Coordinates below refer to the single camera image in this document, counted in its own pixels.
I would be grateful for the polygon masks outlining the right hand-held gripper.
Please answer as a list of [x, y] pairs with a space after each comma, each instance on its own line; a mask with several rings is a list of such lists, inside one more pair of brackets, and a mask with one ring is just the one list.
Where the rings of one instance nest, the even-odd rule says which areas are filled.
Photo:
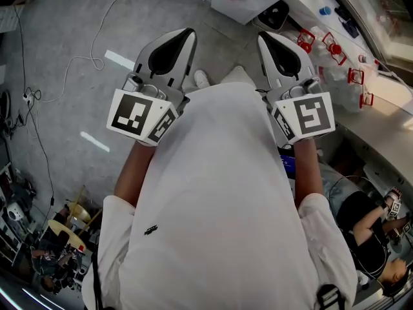
[[[273, 32], [257, 37], [261, 67], [271, 91], [262, 97], [278, 147], [317, 138], [335, 131], [330, 93], [321, 88], [313, 64], [300, 46]], [[280, 96], [286, 82], [302, 82]]]

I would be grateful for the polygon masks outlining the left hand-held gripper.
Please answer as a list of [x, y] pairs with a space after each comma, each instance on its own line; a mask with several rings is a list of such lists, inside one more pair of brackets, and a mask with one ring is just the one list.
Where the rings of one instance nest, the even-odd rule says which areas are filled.
[[[180, 90], [189, 75], [197, 46], [192, 28], [168, 32], [139, 53], [134, 71], [115, 89], [106, 123], [109, 130], [157, 146], [167, 130], [183, 114], [190, 98]], [[145, 81], [138, 74], [166, 77], [166, 87]]]

